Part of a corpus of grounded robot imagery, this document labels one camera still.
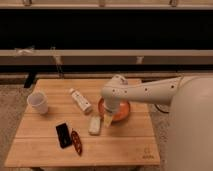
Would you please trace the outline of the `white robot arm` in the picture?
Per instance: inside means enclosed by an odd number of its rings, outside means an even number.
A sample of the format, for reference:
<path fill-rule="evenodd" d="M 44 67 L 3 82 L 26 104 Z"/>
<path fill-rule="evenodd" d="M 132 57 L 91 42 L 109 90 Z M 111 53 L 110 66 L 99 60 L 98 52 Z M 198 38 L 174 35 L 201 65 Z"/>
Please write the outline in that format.
<path fill-rule="evenodd" d="M 103 86 L 101 96 L 111 115 L 123 100 L 168 105 L 165 171 L 213 171 L 213 75 L 135 85 L 115 75 Z"/>

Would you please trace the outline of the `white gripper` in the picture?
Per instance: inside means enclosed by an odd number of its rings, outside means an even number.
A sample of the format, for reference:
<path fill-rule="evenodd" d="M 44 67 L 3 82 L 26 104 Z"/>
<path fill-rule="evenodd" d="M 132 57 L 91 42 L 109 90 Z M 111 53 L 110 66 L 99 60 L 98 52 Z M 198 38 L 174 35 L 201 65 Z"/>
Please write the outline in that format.
<path fill-rule="evenodd" d="M 110 111 L 104 113 L 104 126 L 109 127 L 113 121 L 113 114 L 115 113 L 120 105 L 120 100 L 112 97 L 104 98 L 104 107 L 106 110 Z"/>

